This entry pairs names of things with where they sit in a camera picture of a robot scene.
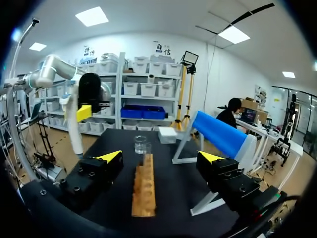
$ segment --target yellow tripod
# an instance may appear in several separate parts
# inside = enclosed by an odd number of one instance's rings
[[[185,89],[185,80],[186,80],[186,66],[183,66],[183,77],[182,77],[182,84],[181,90],[178,100],[178,110],[177,110],[177,117],[176,120],[172,123],[170,127],[176,128],[176,130],[182,131],[182,121],[180,120],[181,113],[182,113],[182,103],[184,98],[184,89]]]
[[[194,74],[196,73],[195,65],[193,64],[189,68],[187,68],[187,73],[190,74],[190,88],[189,88],[189,96],[188,96],[188,104],[187,104],[187,112],[182,120],[182,124],[185,123],[185,129],[188,126],[190,120],[190,106],[192,104],[192,97],[193,97],[193,89],[194,89]]]

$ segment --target light fixture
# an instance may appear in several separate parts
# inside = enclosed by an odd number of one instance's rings
[[[109,22],[99,6],[83,11],[75,16],[87,27]]]
[[[46,47],[46,45],[43,45],[41,43],[37,43],[35,42],[29,49],[33,50],[33,51],[41,51],[42,49],[44,49]]]
[[[293,72],[283,72],[285,78],[295,78],[295,74]]]
[[[231,41],[234,44],[240,43],[242,41],[248,40],[250,37],[240,31],[234,26],[230,26],[225,29],[223,32],[219,33],[219,36],[225,38],[228,41]]]

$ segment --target person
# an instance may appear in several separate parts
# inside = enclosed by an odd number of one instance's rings
[[[225,106],[226,109],[217,116],[217,119],[237,129],[234,114],[239,113],[241,105],[242,103],[239,98],[230,99],[228,107]]]

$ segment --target blue storage bin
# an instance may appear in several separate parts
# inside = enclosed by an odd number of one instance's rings
[[[143,117],[143,106],[139,105],[125,105],[121,108],[121,117],[123,118],[142,118]]]
[[[144,106],[143,118],[164,120],[166,111],[163,107],[158,106]]]

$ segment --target black table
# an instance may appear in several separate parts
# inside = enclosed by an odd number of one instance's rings
[[[134,152],[134,137],[144,135],[152,145],[156,216],[131,217],[135,167],[142,155]],[[124,168],[108,192],[102,193],[92,207],[81,215],[108,228],[142,235],[193,235],[218,237],[228,231],[238,215],[223,205],[192,217],[193,208],[209,189],[195,163],[173,165],[177,144],[163,145],[154,131],[107,129],[85,153],[100,156],[122,150]],[[180,158],[195,157],[198,147],[187,142]]]

